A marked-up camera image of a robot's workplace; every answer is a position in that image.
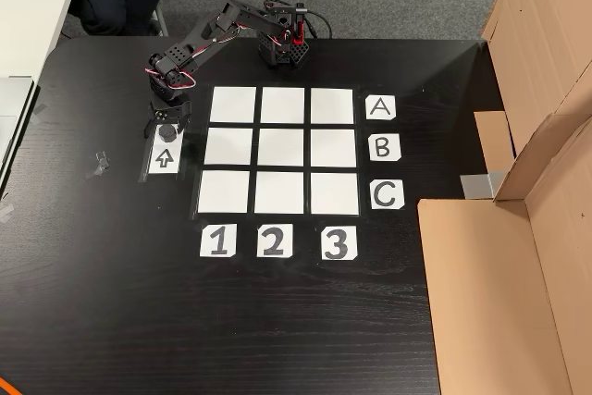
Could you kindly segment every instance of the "orange cable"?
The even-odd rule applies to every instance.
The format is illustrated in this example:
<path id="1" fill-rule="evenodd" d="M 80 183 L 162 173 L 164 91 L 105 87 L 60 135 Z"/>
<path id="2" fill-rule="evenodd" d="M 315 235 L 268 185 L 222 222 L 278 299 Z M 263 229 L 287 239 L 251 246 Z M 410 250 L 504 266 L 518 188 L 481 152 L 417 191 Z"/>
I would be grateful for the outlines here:
<path id="1" fill-rule="evenodd" d="M 4 389 L 8 395 L 22 395 L 18 390 L 10 386 L 4 379 L 0 378 L 0 389 Z"/>

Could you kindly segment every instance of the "tic-tac-toe grid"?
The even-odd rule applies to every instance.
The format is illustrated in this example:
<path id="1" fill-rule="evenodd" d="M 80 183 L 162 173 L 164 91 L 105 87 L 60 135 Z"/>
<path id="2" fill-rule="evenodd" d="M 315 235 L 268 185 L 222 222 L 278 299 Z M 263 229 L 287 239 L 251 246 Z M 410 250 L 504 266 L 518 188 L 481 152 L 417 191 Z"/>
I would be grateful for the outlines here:
<path id="1" fill-rule="evenodd" d="M 215 87 L 197 213 L 359 215 L 354 116 L 352 90 Z"/>

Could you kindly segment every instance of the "laptop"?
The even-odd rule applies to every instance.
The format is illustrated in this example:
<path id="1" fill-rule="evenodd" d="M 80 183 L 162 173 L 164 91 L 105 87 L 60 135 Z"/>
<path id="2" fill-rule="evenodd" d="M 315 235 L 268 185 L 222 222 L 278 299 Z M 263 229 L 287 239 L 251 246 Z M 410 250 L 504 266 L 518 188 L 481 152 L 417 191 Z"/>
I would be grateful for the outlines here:
<path id="1" fill-rule="evenodd" d="M 33 96 L 31 78 L 0 78 L 0 191 Z"/>

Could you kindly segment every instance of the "arrow card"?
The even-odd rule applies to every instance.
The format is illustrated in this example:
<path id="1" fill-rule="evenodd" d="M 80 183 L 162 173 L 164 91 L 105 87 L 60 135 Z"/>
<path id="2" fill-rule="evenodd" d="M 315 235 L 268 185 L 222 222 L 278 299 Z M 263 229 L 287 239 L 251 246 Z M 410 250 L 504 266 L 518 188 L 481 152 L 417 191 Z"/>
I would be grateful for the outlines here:
<path id="1" fill-rule="evenodd" d="M 160 137 L 160 128 L 162 125 L 156 126 L 156 133 L 154 134 L 154 142 L 152 146 L 152 154 L 150 155 L 150 168 L 148 173 L 177 173 L 179 172 L 179 160 L 181 158 L 181 145 L 183 144 L 183 133 L 178 134 L 173 142 L 165 142 Z"/>

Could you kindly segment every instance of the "white desk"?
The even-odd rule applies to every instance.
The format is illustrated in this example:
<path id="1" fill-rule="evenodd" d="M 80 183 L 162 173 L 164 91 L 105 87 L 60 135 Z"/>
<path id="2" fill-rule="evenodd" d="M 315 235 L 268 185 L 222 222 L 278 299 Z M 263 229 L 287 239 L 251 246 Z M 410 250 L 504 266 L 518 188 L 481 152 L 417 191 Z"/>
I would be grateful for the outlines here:
<path id="1" fill-rule="evenodd" d="M 71 0 L 0 0 L 0 77 L 39 80 Z"/>

